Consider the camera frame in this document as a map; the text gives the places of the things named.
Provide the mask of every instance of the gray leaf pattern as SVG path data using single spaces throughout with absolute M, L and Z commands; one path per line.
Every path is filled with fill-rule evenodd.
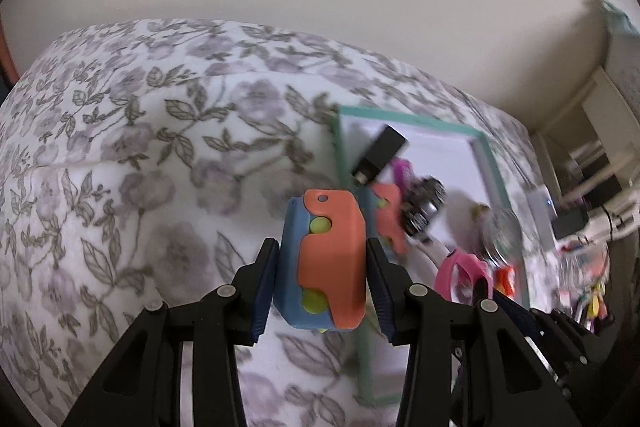
M 313 343 L 294 337 L 279 335 L 286 357 L 296 367 L 316 377 L 336 377 L 338 370 L 331 357 Z
M 517 121 L 357 46 L 174 19 L 56 39 L 0 116 L 0 364 L 12 384 L 61 423 L 149 299 L 181 304 L 231 282 L 280 237 L 290 197 L 336 186 L 338 104 L 476 127 L 514 201 L 540 182 Z M 236 350 L 249 425 L 393 423 L 353 398 L 352 335 L 271 317 L 257 347 Z

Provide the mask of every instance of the pink object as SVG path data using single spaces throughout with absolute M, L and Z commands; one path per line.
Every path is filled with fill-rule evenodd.
M 443 299 L 451 301 L 451 281 L 454 267 L 458 267 L 460 279 L 467 278 L 471 281 L 471 286 L 475 286 L 480 279 L 485 279 L 488 288 L 488 298 L 494 295 L 494 277 L 489 270 L 489 266 L 484 261 L 472 253 L 466 253 L 456 248 L 440 265 L 436 275 L 436 292 Z
M 404 196 L 414 182 L 411 162 L 403 158 L 393 158 L 390 165 L 394 174 L 394 183 L 400 188 L 401 196 Z
M 394 184 L 372 183 L 371 190 L 385 203 L 376 209 L 378 235 L 390 243 L 391 250 L 400 257 L 408 251 L 406 236 L 400 224 L 400 188 Z

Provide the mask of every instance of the black usb drive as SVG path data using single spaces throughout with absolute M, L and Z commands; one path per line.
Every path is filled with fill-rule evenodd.
M 366 150 L 351 176 L 359 185 L 370 184 L 405 144 L 406 138 L 388 125 Z

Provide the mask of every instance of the white tray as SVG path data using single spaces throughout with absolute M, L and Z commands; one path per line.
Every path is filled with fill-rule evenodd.
M 341 107 L 335 129 L 338 174 L 343 187 L 351 189 L 350 172 L 371 141 L 385 125 L 390 125 L 408 144 L 399 156 L 409 160 L 417 176 L 439 179 L 447 191 L 444 209 L 430 226 L 430 235 L 452 250 L 460 247 L 474 252 L 478 247 L 478 232 L 471 217 L 476 203 L 492 207 L 511 208 L 504 182 L 489 147 L 486 136 L 477 129 L 366 107 Z M 391 183 L 390 168 L 378 180 Z M 435 269 L 420 254 L 407 269 L 416 282 L 433 287 Z M 527 305 L 524 264 L 516 267 L 517 300 Z M 399 401 L 408 356 L 408 346 L 391 346 L 364 321 L 357 332 L 360 359 L 359 400 L 367 405 L 381 406 Z

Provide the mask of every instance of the yellow-green button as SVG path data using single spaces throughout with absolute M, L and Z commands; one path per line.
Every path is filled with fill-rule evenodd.
M 324 216 L 315 217 L 309 224 L 309 232 L 326 233 L 331 230 L 331 219 Z
M 329 301 L 320 290 L 302 289 L 302 307 L 305 312 L 317 315 L 329 309 Z

